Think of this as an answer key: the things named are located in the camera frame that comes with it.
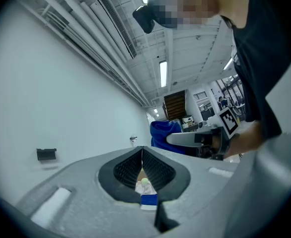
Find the small object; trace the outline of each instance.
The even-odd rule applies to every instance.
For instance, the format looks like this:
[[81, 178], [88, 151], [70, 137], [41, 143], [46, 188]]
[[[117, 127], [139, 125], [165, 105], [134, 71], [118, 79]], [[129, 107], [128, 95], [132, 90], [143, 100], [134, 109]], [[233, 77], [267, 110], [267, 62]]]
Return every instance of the small object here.
[[36, 149], [37, 159], [39, 161], [55, 160], [56, 159], [56, 148], [54, 149]]
[[147, 185], [148, 181], [149, 181], [148, 178], [142, 178], [141, 179], [141, 185], [142, 185], [142, 187], [145, 187]]
[[182, 124], [182, 127], [183, 127], [183, 129], [186, 129], [189, 127], [189, 125], [188, 125], [188, 123], [184, 123], [184, 124]]
[[134, 145], [135, 142], [137, 141], [137, 136], [136, 136], [136, 135], [132, 135], [132, 136], [130, 137], [130, 141], [131, 141], [132, 145]]
[[189, 121], [194, 121], [192, 116], [182, 118], [182, 120], [183, 120], [184, 123], [189, 122]]
[[157, 205], [157, 194], [141, 195], [141, 205]]
[[212, 160], [222, 161], [222, 160], [224, 160], [224, 155], [223, 154], [213, 154]]
[[202, 128], [205, 125], [207, 125], [207, 122], [206, 121], [199, 122], [199, 128]]

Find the window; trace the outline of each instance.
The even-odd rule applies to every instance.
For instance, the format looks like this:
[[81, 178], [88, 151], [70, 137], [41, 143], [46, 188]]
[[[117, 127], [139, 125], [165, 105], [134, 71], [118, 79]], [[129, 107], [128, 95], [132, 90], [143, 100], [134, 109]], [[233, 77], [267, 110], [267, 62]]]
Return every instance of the window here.
[[225, 96], [226, 99], [230, 98], [230, 95], [229, 95], [227, 90], [224, 90], [223, 93], [224, 93], [224, 96]]
[[234, 90], [233, 90], [232, 88], [229, 88], [228, 90], [229, 90], [229, 93], [230, 93], [230, 95], [231, 95], [231, 99], [234, 101], [233, 104], [235, 105], [236, 102], [238, 103], [238, 100], [237, 100], [237, 98], [236, 98], [236, 95], [235, 95], [235, 93], [234, 93]]
[[201, 93], [197, 93], [197, 94], [194, 94], [194, 99], [196, 102], [198, 102], [199, 100], [201, 99], [206, 99], [207, 98], [207, 95], [205, 92], [201, 92]]
[[225, 85], [229, 85], [231, 83], [231, 79], [233, 77], [226, 77], [226, 78], [223, 78], [222, 81], [224, 82]]
[[224, 86], [224, 83], [223, 83], [223, 81], [222, 81], [221, 79], [217, 80], [217, 83], [219, 84], [219, 87], [220, 87], [221, 89], [225, 87], [225, 86]]
[[243, 89], [243, 86], [242, 86], [242, 84], [241, 84], [241, 80], [238, 80], [238, 81], [237, 81], [237, 85], [238, 85], [238, 87], [239, 87], [239, 90], [240, 90], [241, 94], [242, 94], [243, 97], [244, 97], [244, 89]]

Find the gray plastic device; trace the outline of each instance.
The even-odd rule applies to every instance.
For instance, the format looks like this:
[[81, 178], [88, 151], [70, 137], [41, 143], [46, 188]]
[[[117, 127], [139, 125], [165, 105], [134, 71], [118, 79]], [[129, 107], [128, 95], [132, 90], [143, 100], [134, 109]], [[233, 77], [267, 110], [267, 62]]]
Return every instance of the gray plastic device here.
[[[77, 161], [28, 192], [9, 216], [33, 237], [250, 237], [291, 195], [291, 134], [267, 141], [239, 165], [154, 147]], [[143, 167], [158, 193], [155, 221], [134, 192]], [[47, 229], [31, 221], [59, 187], [71, 196]]]
[[221, 143], [218, 154], [223, 155], [229, 145], [229, 140], [237, 133], [238, 129], [238, 122], [227, 107], [210, 118], [206, 125], [198, 128], [195, 132], [172, 133], [166, 137], [166, 142], [185, 147], [202, 147], [201, 138], [204, 135], [219, 135]]

